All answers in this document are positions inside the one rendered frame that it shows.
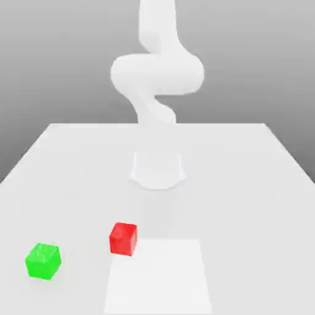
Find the small red cube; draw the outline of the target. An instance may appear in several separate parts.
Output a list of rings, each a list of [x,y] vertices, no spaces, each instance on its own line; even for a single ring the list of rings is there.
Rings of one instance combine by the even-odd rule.
[[[117,222],[109,236],[110,252],[132,256],[138,241],[137,225]]]

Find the small green cube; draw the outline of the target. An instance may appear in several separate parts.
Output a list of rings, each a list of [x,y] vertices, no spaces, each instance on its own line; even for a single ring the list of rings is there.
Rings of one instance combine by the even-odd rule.
[[[25,258],[28,275],[51,280],[62,263],[57,245],[37,243]]]

